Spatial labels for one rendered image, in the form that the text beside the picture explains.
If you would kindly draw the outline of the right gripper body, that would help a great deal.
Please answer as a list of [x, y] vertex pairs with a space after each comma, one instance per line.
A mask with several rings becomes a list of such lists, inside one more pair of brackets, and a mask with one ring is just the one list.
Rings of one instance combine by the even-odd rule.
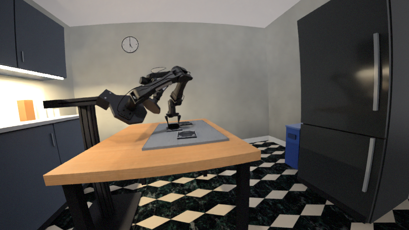
[[174, 117], [174, 116], [181, 116], [181, 115], [179, 115], [179, 113], [176, 113], [176, 106], [173, 106], [173, 108], [172, 108], [172, 107], [168, 107], [168, 110], [169, 110], [169, 113], [167, 113], [167, 114], [166, 114], [167, 116], [165, 116], [165, 117], [168, 117], [168, 116], [172, 116], [172, 117]]

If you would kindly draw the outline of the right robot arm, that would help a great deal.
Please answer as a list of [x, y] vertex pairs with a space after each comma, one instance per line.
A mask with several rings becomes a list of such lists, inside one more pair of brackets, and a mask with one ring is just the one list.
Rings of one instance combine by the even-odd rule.
[[[126, 120], [130, 120], [134, 111], [137, 108], [137, 105], [149, 99], [149, 97], [152, 96], [155, 92], [173, 83], [177, 83], [177, 86], [170, 95], [171, 99], [168, 100], [168, 107], [173, 108], [173, 106], [180, 106], [183, 101], [182, 97], [183, 97], [183, 91], [185, 89], [185, 86], [188, 83], [188, 81], [191, 81], [193, 79], [191, 75], [187, 74], [187, 72], [182, 72], [184, 70], [187, 71], [185, 68], [182, 68], [180, 66], [174, 66], [171, 69], [171, 72], [169, 72], [164, 77], [152, 83], [144, 85], [147, 87], [143, 86], [143, 87], [134, 89], [131, 93], [129, 93], [130, 97], [118, 115], [125, 118]], [[180, 73], [176, 73], [176, 72], [180, 72]]]

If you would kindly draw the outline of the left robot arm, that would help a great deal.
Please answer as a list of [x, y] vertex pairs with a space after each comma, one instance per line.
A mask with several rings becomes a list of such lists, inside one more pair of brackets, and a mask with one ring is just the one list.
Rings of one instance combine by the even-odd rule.
[[[149, 82], [151, 82], [151, 79], [152, 79], [152, 78], [153, 78], [152, 82], [154, 82], [155, 80], [157, 80], [158, 78], [162, 78], [163, 76], [165, 76], [165, 75], [168, 74], [169, 72], [170, 72], [170, 71], [162, 72], [162, 73], [150, 73], [150, 74], [148, 74], [146, 77], [140, 77], [139, 84], [146, 85], [146, 84], [148, 84]], [[157, 75], [157, 76], [156, 76], [156, 75]], [[157, 77], [157, 78], [156, 78], [156, 77]], [[162, 91], [161, 93], [155, 92], [155, 93], [153, 94], [153, 99], [152, 99], [152, 100], [154, 100], [156, 103], [158, 103], [158, 101], [160, 100], [160, 98], [161, 98], [163, 92], [166, 90], [167, 87], [168, 87], [168, 86], [166, 86], [166, 87], [164, 87], [163, 89], [161, 89], [161, 91]]]

